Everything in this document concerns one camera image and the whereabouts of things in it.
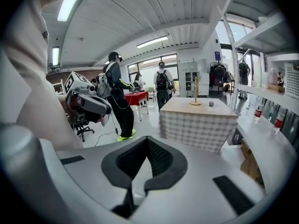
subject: wooden stand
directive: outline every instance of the wooden stand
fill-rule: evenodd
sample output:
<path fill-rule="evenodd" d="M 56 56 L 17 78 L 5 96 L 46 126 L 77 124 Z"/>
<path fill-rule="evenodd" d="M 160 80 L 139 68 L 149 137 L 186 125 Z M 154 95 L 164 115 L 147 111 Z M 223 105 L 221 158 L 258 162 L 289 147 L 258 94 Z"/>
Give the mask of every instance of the wooden stand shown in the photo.
<path fill-rule="evenodd" d="M 197 96 L 198 96 L 198 92 L 199 92 L 199 83 L 198 83 L 198 78 L 195 78 L 195 91 L 194 91 L 194 96 L 195 96 L 195 101 L 190 101 L 189 103 L 191 105 L 201 105 L 200 102 L 196 102 L 197 101 Z"/>

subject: red tablecloth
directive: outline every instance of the red tablecloth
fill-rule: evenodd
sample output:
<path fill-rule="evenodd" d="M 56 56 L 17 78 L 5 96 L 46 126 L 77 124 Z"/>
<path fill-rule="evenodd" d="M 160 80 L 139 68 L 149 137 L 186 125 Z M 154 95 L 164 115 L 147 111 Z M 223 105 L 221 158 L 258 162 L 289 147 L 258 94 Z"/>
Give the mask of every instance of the red tablecloth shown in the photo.
<path fill-rule="evenodd" d="M 126 101 L 130 105 L 137 105 L 139 106 L 139 101 L 144 99 L 146 97 L 147 101 L 149 100 L 149 93 L 146 91 L 143 92 L 137 92 L 136 94 L 128 93 L 125 94 Z"/>

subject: gray backpack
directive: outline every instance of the gray backpack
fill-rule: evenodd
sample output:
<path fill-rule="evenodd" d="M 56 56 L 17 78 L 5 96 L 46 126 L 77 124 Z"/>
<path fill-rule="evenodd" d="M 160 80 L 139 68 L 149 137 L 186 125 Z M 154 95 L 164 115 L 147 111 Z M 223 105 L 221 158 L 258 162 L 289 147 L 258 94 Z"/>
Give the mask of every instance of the gray backpack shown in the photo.
<path fill-rule="evenodd" d="M 108 70 L 111 68 L 111 66 L 114 64 L 114 62 L 111 62 L 105 73 L 100 73 L 99 74 L 99 82 L 98 82 L 98 96 L 105 99 L 109 96 L 111 96 L 111 90 L 112 88 L 109 85 L 108 78 L 106 73 Z"/>

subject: sneaker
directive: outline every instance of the sneaker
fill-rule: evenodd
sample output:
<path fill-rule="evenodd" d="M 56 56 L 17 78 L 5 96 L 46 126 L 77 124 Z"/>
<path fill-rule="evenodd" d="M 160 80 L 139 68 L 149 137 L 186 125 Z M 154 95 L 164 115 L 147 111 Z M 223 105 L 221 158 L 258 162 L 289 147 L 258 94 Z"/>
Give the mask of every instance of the sneaker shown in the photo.
<path fill-rule="evenodd" d="M 119 136 L 119 137 L 117 138 L 117 141 L 120 142 L 120 141 L 128 140 L 128 139 L 131 139 L 131 138 L 132 138 L 132 137 L 121 137 L 121 136 Z"/>

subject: brick wall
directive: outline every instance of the brick wall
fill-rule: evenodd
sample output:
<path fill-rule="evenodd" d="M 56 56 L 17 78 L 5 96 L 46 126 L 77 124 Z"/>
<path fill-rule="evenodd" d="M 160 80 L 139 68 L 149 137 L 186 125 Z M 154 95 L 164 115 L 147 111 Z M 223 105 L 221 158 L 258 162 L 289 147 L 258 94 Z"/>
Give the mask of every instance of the brick wall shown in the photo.
<path fill-rule="evenodd" d="M 76 73 L 83 75 L 86 77 L 87 80 L 91 81 L 92 78 L 95 78 L 97 75 L 99 75 L 102 72 L 102 70 L 81 70 L 81 71 L 76 71 Z M 62 79 L 63 83 L 65 83 L 66 79 L 70 75 L 69 72 L 61 72 L 61 73 L 55 73 L 55 74 L 50 74 L 46 76 L 46 79 L 50 81 L 52 84 L 59 83 L 60 80 Z"/>

